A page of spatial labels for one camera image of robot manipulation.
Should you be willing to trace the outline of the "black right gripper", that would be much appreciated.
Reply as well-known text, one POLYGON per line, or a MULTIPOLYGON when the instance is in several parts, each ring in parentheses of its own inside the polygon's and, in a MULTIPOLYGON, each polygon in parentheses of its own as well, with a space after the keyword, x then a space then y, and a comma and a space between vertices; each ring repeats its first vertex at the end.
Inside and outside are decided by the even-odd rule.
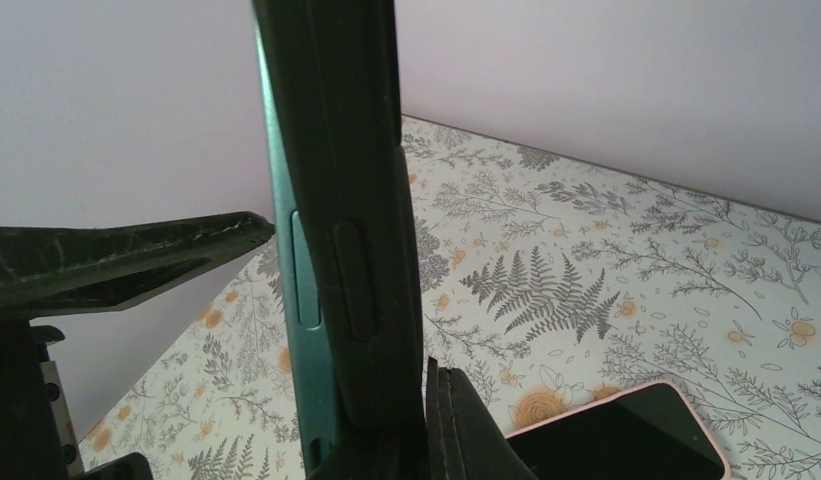
POLYGON ((233 212, 109 228, 0 227, 0 479, 151 479, 130 453, 86 470, 40 317, 123 311, 267 243, 233 212))

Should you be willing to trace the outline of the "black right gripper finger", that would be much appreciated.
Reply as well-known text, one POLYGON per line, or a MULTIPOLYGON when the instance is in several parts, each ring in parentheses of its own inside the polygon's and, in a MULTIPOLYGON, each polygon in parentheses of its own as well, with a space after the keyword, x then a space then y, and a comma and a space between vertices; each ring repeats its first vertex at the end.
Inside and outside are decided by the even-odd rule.
POLYGON ((430 477, 531 480, 536 475, 506 441, 465 372, 427 362, 425 392, 430 477))

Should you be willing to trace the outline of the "black phone case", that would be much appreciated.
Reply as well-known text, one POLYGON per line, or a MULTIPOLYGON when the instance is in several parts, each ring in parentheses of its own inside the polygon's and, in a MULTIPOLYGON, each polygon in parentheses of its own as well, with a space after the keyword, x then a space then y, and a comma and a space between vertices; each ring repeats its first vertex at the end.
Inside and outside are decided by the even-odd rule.
POLYGON ((257 1, 339 393, 310 479, 423 479, 421 292, 391 1, 257 1))

